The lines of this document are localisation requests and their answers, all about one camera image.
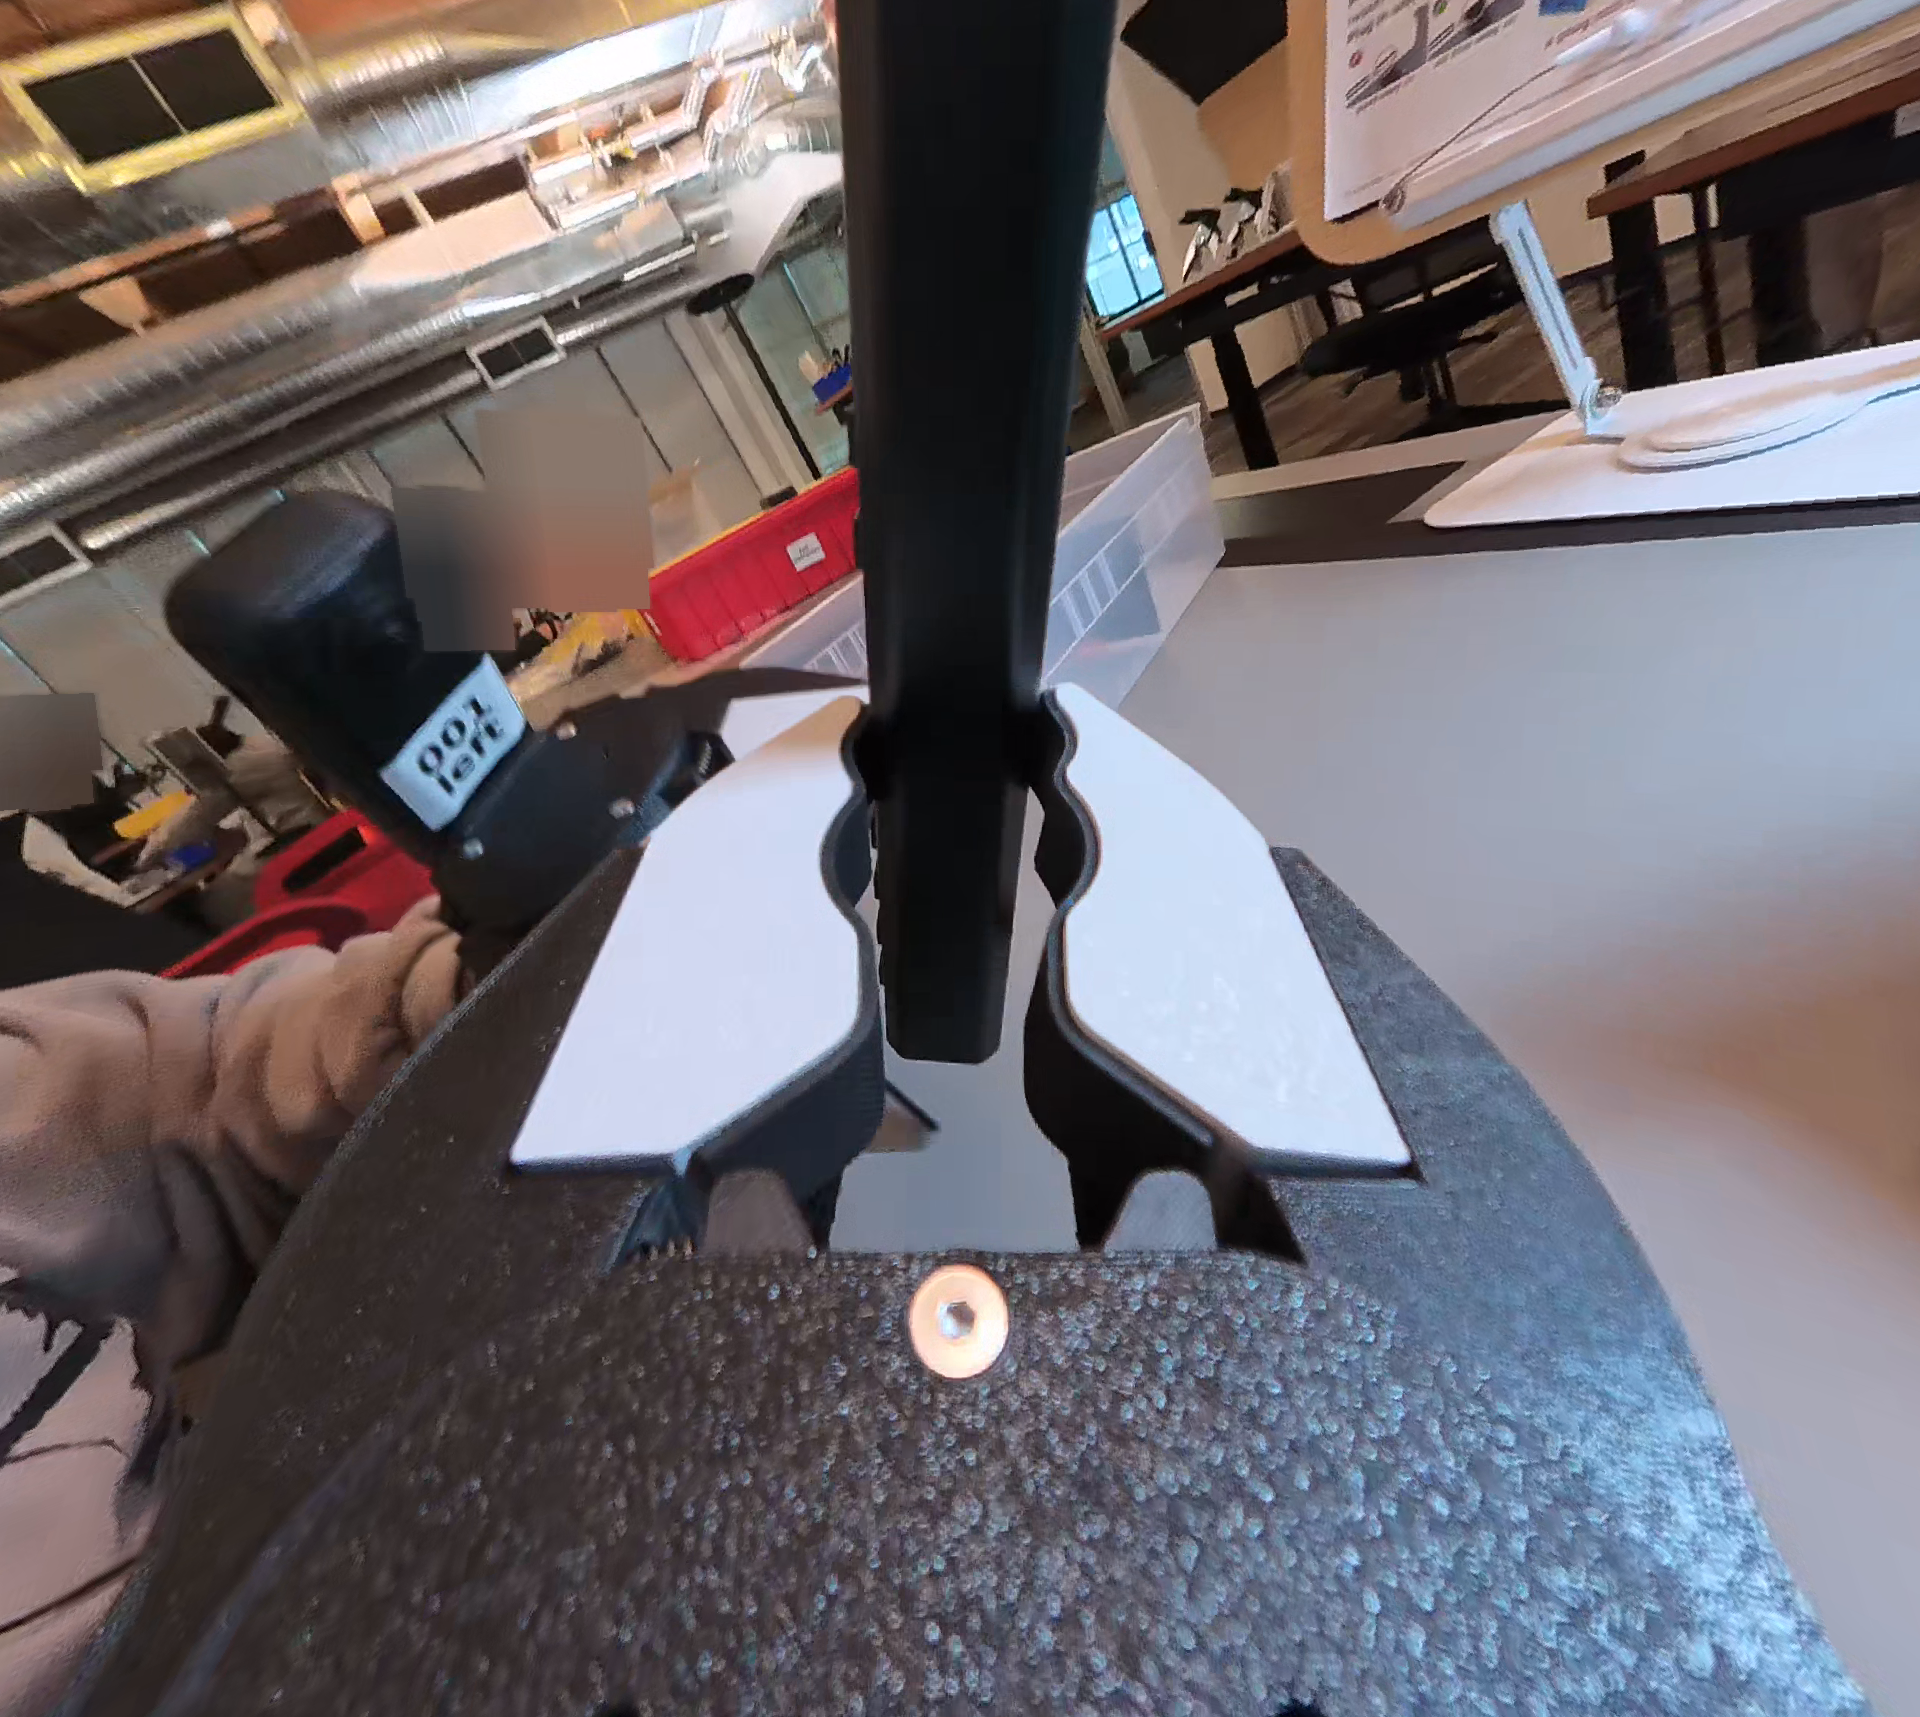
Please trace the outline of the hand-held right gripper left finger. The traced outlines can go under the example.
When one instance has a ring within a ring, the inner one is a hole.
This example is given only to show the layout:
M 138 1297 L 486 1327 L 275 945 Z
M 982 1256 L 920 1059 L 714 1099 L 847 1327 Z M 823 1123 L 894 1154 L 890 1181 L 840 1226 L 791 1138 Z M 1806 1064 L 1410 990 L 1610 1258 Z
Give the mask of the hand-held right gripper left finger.
M 507 1150 L 528 1177 L 664 1183 L 703 1230 L 777 1177 L 821 1240 L 883 1106 L 862 693 L 744 703 L 747 736 L 644 843 Z

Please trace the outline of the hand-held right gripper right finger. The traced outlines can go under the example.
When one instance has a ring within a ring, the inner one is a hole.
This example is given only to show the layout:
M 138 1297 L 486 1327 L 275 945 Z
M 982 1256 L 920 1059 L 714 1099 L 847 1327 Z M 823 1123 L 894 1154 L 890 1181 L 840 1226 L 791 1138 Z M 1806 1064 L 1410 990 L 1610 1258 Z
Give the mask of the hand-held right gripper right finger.
M 1075 1244 L 1116 1250 L 1146 1177 L 1197 1246 L 1290 1250 L 1279 1181 L 1414 1181 L 1284 871 L 1201 775 L 1078 684 L 1042 701 L 1035 871 L 1052 898 L 1022 1030 L 1028 1110 Z

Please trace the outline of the clear plastic bin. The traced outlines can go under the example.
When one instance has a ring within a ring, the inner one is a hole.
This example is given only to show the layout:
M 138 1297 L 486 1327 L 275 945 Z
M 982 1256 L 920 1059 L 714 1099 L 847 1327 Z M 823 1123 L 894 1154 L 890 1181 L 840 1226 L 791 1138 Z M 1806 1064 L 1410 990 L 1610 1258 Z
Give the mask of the clear plastic bin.
M 1223 548 L 1200 406 L 1069 455 L 1042 684 L 1122 707 Z

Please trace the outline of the black usb hub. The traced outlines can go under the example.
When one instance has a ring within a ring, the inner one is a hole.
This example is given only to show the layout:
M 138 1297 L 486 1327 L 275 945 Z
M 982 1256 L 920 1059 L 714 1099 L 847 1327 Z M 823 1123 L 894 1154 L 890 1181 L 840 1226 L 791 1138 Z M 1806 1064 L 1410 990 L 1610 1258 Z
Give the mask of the black usb hub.
M 1120 0 L 831 0 L 890 1048 L 995 1055 Z

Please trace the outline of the person's left forearm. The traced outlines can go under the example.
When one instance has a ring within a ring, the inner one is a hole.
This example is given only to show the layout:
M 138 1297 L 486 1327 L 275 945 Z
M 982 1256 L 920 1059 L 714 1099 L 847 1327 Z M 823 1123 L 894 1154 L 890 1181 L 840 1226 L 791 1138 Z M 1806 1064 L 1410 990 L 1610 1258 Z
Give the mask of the person's left forearm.
M 138 1322 L 211 1304 L 457 1006 L 461 945 L 430 897 L 390 931 L 213 977 L 5 990 L 4 1272 Z

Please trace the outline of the silver ventilation ducts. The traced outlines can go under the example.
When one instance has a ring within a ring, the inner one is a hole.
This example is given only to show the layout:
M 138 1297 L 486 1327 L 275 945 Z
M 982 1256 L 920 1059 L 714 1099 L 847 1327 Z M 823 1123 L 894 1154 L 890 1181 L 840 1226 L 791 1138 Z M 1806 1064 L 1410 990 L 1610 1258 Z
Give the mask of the silver ventilation ducts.
M 253 248 L 244 172 L 412 229 L 4 382 L 4 552 L 120 554 L 203 509 L 749 288 L 841 187 L 828 0 L 568 46 L 422 30 L 293 72 L 278 135 L 157 181 L 186 254 Z

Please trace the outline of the red plastic bin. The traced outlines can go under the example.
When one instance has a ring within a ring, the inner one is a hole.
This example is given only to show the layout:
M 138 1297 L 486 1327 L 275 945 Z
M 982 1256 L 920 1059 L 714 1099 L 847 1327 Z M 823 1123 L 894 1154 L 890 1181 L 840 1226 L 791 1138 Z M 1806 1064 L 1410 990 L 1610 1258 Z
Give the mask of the red plastic bin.
M 697 665 L 850 578 L 858 473 L 844 466 L 655 566 L 644 620 L 667 658 Z

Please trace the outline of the brown top desk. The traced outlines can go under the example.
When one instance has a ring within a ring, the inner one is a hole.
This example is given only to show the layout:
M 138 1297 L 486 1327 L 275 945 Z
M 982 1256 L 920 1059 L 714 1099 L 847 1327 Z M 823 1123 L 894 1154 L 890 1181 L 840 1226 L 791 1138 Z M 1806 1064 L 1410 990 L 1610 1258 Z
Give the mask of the brown top desk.
M 1138 335 L 1153 361 L 1207 346 L 1225 411 L 1249 468 L 1279 463 L 1237 332 L 1293 305 L 1312 303 L 1322 319 L 1313 344 L 1336 332 L 1358 332 L 1385 315 L 1425 308 L 1437 295 L 1470 285 L 1503 260 L 1487 220 L 1458 225 L 1437 237 L 1391 248 L 1364 265 L 1331 265 L 1316 256 L 1299 231 L 1285 225 L 1251 250 L 1189 274 L 1158 303 L 1104 325 L 1101 344 Z

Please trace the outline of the white tablet stand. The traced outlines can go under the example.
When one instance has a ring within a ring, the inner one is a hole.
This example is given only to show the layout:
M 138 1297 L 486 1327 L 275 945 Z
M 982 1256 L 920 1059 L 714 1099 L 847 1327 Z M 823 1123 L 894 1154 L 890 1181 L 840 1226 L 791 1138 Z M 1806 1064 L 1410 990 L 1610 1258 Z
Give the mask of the white tablet stand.
M 1918 490 L 1918 344 L 1642 391 L 1601 381 L 1528 206 L 1491 232 L 1517 279 L 1567 411 L 1427 504 L 1433 530 L 1869 504 Z

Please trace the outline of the dark brown desk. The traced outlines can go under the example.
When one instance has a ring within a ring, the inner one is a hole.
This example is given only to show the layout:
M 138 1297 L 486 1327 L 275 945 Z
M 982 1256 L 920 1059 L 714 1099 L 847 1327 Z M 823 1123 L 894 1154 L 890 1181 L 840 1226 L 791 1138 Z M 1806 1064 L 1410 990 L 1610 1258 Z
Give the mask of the dark brown desk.
M 1694 295 L 1707 369 L 1722 373 L 1715 243 L 1743 244 L 1760 367 L 1825 351 L 1813 313 L 1812 216 L 1916 184 L 1914 60 L 1878 67 L 1860 88 L 1825 86 L 1798 111 L 1774 105 L 1691 130 L 1648 156 L 1606 164 L 1588 216 L 1606 227 L 1614 321 L 1632 391 L 1677 381 L 1657 200 L 1689 204 Z

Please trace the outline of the black flat panel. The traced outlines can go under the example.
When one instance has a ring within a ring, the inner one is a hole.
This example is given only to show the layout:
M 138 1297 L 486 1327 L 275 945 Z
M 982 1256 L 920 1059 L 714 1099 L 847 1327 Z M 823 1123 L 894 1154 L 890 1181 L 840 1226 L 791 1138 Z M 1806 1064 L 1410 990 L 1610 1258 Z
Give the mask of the black flat panel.
M 1285 0 L 1144 0 L 1117 42 L 1200 107 L 1285 37 Z

